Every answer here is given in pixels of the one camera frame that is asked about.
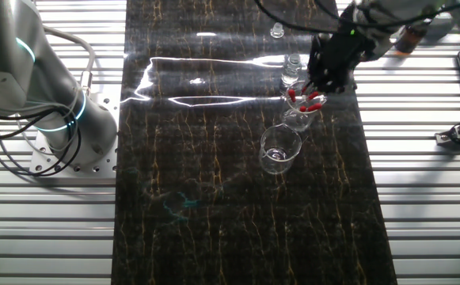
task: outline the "small bottle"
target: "small bottle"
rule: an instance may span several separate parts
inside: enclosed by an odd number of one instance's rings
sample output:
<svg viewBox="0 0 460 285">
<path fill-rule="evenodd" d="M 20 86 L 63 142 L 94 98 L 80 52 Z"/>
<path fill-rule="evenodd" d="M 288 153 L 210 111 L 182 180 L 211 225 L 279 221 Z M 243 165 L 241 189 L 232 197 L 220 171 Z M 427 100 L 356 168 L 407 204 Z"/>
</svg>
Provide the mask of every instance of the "small bottle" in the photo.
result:
<svg viewBox="0 0 460 285">
<path fill-rule="evenodd" d="M 283 76 L 281 77 L 284 85 L 289 86 L 298 80 L 298 73 L 302 68 L 302 60 L 299 54 L 293 54 L 287 57 L 284 64 Z"/>
<path fill-rule="evenodd" d="M 427 34 L 428 25 L 430 23 L 431 21 L 424 22 L 420 25 L 406 26 L 404 31 L 402 31 L 400 39 L 395 43 L 397 54 L 410 55 Z"/>
<path fill-rule="evenodd" d="M 283 26 L 280 23 L 275 23 L 274 27 L 270 30 L 270 36 L 273 36 L 276 39 L 284 36 Z"/>
</svg>

